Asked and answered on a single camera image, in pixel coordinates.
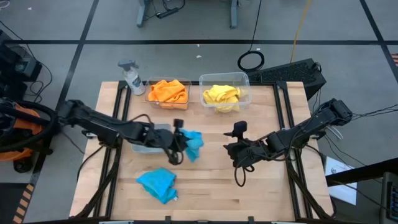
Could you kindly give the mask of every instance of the table leg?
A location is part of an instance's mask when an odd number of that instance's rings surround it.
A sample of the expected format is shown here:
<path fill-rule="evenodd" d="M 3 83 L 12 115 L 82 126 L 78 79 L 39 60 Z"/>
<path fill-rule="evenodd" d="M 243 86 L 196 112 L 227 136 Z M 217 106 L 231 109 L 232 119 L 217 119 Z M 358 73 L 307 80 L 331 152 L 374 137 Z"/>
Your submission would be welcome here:
<path fill-rule="evenodd" d="M 231 29 L 235 29 L 238 25 L 238 15 L 237 15 L 238 0 L 231 1 Z"/>
<path fill-rule="evenodd" d="M 139 0 L 139 10 L 137 16 L 137 26 L 142 27 L 142 23 L 144 22 L 144 16 L 147 12 L 147 6 L 149 5 L 149 1 L 151 0 Z"/>

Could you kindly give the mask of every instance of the yellow cable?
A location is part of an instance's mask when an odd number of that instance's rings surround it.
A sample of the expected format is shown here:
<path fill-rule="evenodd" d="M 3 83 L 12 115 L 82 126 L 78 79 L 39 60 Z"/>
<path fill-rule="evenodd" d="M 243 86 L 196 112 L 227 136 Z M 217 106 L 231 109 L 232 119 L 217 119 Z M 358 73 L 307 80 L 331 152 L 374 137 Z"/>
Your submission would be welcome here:
<path fill-rule="evenodd" d="M 311 1 L 312 1 L 312 0 L 308 0 L 308 1 L 307 1 L 307 5 L 305 6 L 305 9 L 304 9 L 304 12 L 303 12 L 303 16 L 301 17 L 300 24 L 298 25 L 298 28 L 297 28 L 297 31 L 296 31 L 296 35 L 295 35 L 295 37 L 294 37 L 292 55 L 290 56 L 290 62 L 291 62 L 291 63 L 292 63 L 292 61 L 293 61 L 294 50 L 295 50 L 295 48 L 296 48 L 297 36 L 299 35 L 300 29 L 301 29 L 301 27 L 303 26 L 303 21 L 304 21 L 305 16 L 307 15 L 308 8 L 309 8 L 310 5 L 311 5 Z"/>

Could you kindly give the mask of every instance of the gray floor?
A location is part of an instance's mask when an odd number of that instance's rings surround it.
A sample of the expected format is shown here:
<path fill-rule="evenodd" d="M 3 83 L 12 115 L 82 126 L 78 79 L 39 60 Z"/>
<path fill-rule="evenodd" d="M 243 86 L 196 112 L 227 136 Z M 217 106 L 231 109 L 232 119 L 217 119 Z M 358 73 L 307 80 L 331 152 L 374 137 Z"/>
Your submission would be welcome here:
<path fill-rule="evenodd" d="M 0 20 L 23 39 L 78 40 L 83 31 L 92 0 L 11 1 L 0 11 Z M 385 40 L 398 40 L 395 0 L 367 0 Z M 89 40 L 163 40 L 163 39 L 250 39 L 256 20 L 258 0 L 242 0 L 238 9 L 238 28 L 229 29 L 228 1 L 187 0 L 178 13 L 165 19 L 145 21 L 135 26 L 137 1 L 100 0 L 87 39 Z M 178 5 L 171 0 L 170 5 Z M 256 39 L 292 40 L 304 0 L 263 1 Z M 155 1 L 158 11 L 163 10 Z M 359 0 L 314 0 L 298 37 L 300 40 L 377 40 Z M 205 73 L 238 71 L 237 58 L 248 45 L 85 45 L 67 99 L 79 99 L 95 107 L 100 83 L 122 79 L 116 66 L 121 58 L 133 58 L 141 66 L 143 79 L 152 76 L 185 77 L 197 80 Z M 55 108 L 67 76 L 76 45 L 31 45 L 35 56 L 54 74 L 52 84 L 43 93 L 43 104 Z M 288 63 L 291 45 L 255 45 L 266 57 L 264 68 Z M 391 53 L 397 45 L 388 46 Z M 313 58 L 320 62 L 327 84 L 322 101 L 332 97 L 344 100 L 355 113 L 365 113 L 398 102 L 398 84 L 378 45 L 298 45 L 294 60 Z M 257 59 L 248 58 L 250 67 Z M 48 82 L 42 70 L 39 80 Z M 398 156 L 398 120 L 396 114 L 363 118 L 339 128 L 344 140 L 334 141 L 340 149 L 365 164 Z M 86 139 L 78 128 L 66 132 L 81 148 Z M 321 140 L 320 149 L 337 159 L 328 144 Z M 76 172 L 82 155 L 63 137 L 52 142 L 54 154 L 45 160 L 25 222 L 67 218 L 76 186 Z M 361 164 L 338 154 L 348 164 Z M 27 182 L 30 173 L 17 174 L 10 163 L 0 163 L 0 182 Z M 359 190 L 380 199 L 380 185 L 362 182 Z M 341 218 L 377 223 L 379 208 L 362 196 L 357 206 L 336 202 Z"/>

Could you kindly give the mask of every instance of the clear plastic bin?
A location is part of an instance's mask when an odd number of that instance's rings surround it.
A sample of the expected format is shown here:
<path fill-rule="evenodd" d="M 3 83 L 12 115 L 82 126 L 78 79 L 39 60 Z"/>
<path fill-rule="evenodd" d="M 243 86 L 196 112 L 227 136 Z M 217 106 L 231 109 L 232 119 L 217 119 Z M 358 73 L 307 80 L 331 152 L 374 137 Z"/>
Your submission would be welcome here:
<path fill-rule="evenodd" d="M 213 85 L 229 85 L 239 88 L 241 97 L 238 98 L 237 103 L 207 103 L 203 97 L 203 92 L 210 90 Z M 241 111 L 246 109 L 252 101 L 252 93 L 249 84 L 248 75 L 243 72 L 218 73 L 201 75 L 199 78 L 200 101 L 205 108 L 218 113 L 228 113 L 232 111 Z M 234 107 L 233 110 L 228 111 L 229 107 Z"/>
<path fill-rule="evenodd" d="M 173 80 L 178 80 L 181 84 L 183 84 L 188 93 L 187 102 L 185 102 L 185 103 L 165 102 L 165 103 L 163 103 L 163 102 L 159 102 L 159 101 L 149 100 L 148 95 L 152 91 L 151 86 L 155 85 L 156 83 L 158 83 L 161 80 L 165 80 L 167 82 L 171 82 Z M 186 110 L 188 108 L 188 102 L 189 102 L 189 98 L 191 95 L 191 86 L 192 86 L 191 81 L 186 78 L 151 77 L 148 79 L 148 81 L 146 83 L 145 100 L 146 100 L 146 102 L 150 103 L 155 108 Z"/>

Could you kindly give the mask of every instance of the yellow towel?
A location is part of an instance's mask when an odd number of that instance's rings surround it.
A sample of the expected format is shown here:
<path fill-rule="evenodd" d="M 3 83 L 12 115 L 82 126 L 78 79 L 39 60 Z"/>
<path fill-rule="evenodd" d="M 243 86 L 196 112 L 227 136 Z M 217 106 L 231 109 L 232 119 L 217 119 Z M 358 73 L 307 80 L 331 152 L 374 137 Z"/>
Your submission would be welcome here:
<path fill-rule="evenodd" d="M 184 109 L 188 108 L 188 93 L 185 86 L 178 80 L 167 82 L 161 80 L 151 86 L 152 91 L 148 94 L 148 100 L 165 102 L 159 105 L 165 109 Z"/>
<path fill-rule="evenodd" d="M 238 98 L 241 97 L 241 90 L 228 85 L 213 85 L 210 90 L 203 92 L 203 97 L 208 104 L 238 103 Z M 239 105 L 216 106 L 216 110 L 222 113 L 232 110 L 239 111 Z"/>

